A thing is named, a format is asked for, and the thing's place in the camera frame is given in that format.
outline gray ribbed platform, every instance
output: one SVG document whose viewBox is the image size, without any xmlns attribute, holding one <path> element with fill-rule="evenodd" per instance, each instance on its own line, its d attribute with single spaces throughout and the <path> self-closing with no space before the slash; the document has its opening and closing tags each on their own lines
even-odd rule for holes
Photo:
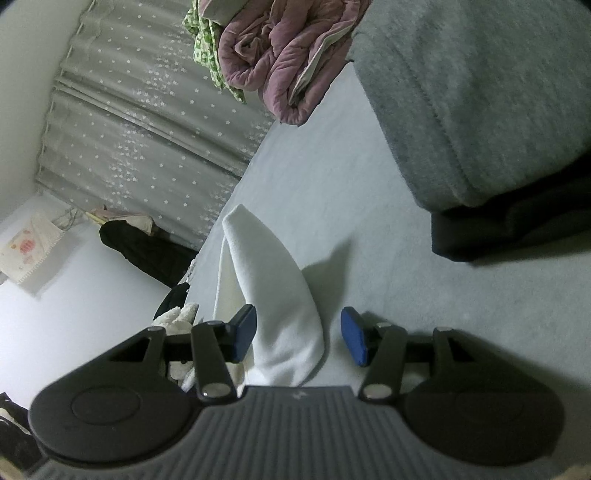
<svg viewBox="0 0 591 480">
<path fill-rule="evenodd" d="M 205 409 L 187 436 L 149 461 L 82 470 L 49 461 L 34 480 L 549 480 L 549 459 L 481 468 L 418 440 L 389 407 L 349 387 L 251 387 L 241 401 Z"/>
</svg>

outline green floral fabric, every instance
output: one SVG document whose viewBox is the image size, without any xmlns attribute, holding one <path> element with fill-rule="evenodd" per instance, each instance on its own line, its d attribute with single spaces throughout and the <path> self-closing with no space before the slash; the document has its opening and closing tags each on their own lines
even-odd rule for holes
<svg viewBox="0 0 591 480">
<path fill-rule="evenodd" d="M 245 103 L 244 92 L 230 87 L 222 75 L 217 46 L 219 45 L 222 27 L 211 20 L 199 16 L 198 0 L 193 0 L 193 6 L 183 21 L 184 27 L 195 36 L 193 60 L 209 69 L 214 85 L 220 90 L 227 88 L 240 103 Z"/>
</svg>

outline gray curtain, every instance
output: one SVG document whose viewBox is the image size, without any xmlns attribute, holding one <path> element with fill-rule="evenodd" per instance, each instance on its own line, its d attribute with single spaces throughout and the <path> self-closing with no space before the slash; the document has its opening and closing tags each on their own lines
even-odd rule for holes
<svg viewBox="0 0 591 480">
<path fill-rule="evenodd" d="M 147 213 L 199 248 L 272 116 L 193 61 L 190 3 L 91 4 L 56 78 L 37 180 L 85 210 Z"/>
</svg>

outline gray blanket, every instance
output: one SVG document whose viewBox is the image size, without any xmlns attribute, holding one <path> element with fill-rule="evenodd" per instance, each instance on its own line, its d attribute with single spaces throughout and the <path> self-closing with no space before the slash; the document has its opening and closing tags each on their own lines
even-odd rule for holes
<svg viewBox="0 0 591 480">
<path fill-rule="evenodd" d="M 349 53 L 416 201 L 481 205 L 591 148 L 576 0 L 374 0 Z"/>
</svg>

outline white bed sheet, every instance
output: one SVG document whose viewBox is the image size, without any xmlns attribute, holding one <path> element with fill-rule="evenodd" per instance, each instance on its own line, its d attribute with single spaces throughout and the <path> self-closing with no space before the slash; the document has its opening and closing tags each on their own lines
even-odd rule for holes
<svg viewBox="0 0 591 480">
<path fill-rule="evenodd" d="M 431 252 L 430 215 L 413 201 L 348 65 L 302 127 L 275 124 L 203 245 L 187 301 L 213 312 L 221 218 L 243 203 L 284 243 L 324 324 L 326 361 L 309 385 L 349 384 L 344 306 L 406 327 L 468 331 L 561 392 L 562 463 L 591 461 L 591 235 L 478 265 Z"/>
</svg>

